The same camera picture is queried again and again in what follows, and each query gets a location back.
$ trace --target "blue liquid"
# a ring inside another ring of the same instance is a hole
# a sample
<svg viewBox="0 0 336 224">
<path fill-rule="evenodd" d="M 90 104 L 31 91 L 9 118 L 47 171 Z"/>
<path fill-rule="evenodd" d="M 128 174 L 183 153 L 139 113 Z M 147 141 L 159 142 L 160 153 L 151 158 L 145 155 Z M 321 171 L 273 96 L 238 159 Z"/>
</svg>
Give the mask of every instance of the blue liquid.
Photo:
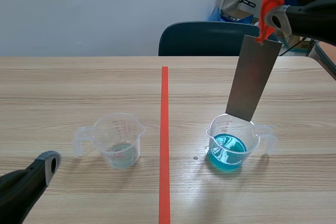
<svg viewBox="0 0 336 224">
<path fill-rule="evenodd" d="M 214 137 L 217 143 L 234 152 L 245 152 L 246 147 L 243 142 L 235 136 L 229 134 L 220 134 Z M 209 159 L 219 169 L 235 170 L 239 168 L 247 154 L 238 154 L 229 152 L 212 141 L 209 147 Z"/>
</svg>

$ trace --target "measuring cup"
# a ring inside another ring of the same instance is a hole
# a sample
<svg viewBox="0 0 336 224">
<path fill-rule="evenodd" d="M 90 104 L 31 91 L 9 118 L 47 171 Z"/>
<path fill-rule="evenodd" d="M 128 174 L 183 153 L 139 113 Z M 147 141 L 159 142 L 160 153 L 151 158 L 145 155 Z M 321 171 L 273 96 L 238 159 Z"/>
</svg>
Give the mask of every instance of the measuring cup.
<svg viewBox="0 0 336 224">
<path fill-rule="evenodd" d="M 222 170 L 239 168 L 254 151 L 261 138 L 266 139 L 265 153 L 270 153 L 276 143 L 272 127 L 255 125 L 253 122 L 228 114 L 217 116 L 205 131 L 209 136 L 208 155 L 211 162 Z"/>
<path fill-rule="evenodd" d="M 133 116 L 116 113 L 103 117 L 94 126 L 77 129 L 72 149 L 75 157 L 83 155 L 82 141 L 92 141 L 101 156 L 112 167 L 123 169 L 140 157 L 140 136 L 145 128 Z"/>
</svg>

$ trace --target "wooden table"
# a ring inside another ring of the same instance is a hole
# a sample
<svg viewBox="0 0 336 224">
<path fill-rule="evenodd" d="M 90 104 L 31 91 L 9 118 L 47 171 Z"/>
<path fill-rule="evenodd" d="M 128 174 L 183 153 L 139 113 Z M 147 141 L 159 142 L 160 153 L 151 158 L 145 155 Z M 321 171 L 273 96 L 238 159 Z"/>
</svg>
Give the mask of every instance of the wooden table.
<svg viewBox="0 0 336 224">
<path fill-rule="evenodd" d="M 335 223 L 336 82 L 308 57 L 278 58 L 254 115 L 255 123 L 274 125 L 274 155 L 262 155 L 261 145 L 232 174 L 208 163 L 204 131 L 225 111 L 237 60 L 0 58 L 0 174 L 47 150 L 62 155 L 25 224 L 158 223 L 164 65 L 171 223 Z M 116 170 L 96 151 L 74 159 L 75 130 L 114 112 L 131 113 L 147 127 L 138 163 Z"/>
</svg>

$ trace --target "chair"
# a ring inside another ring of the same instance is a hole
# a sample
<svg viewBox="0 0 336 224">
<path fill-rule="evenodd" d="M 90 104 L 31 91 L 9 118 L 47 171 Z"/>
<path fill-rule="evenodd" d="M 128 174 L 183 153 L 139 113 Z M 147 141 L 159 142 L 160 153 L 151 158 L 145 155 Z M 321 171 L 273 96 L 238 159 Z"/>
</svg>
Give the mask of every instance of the chair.
<svg viewBox="0 0 336 224">
<path fill-rule="evenodd" d="M 184 22 L 162 34 L 159 56 L 239 56 L 244 35 L 259 36 L 253 25 L 224 22 Z M 278 41 L 274 34 L 268 37 Z"/>
</svg>

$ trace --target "metal spatula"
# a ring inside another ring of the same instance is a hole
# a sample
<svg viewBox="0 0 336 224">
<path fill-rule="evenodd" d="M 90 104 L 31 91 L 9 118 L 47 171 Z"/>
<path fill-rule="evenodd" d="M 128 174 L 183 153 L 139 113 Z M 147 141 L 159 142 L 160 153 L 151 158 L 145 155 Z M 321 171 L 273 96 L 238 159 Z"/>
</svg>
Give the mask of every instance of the metal spatula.
<svg viewBox="0 0 336 224">
<path fill-rule="evenodd" d="M 226 113 L 251 121 L 282 43 L 244 36 Z"/>
</svg>

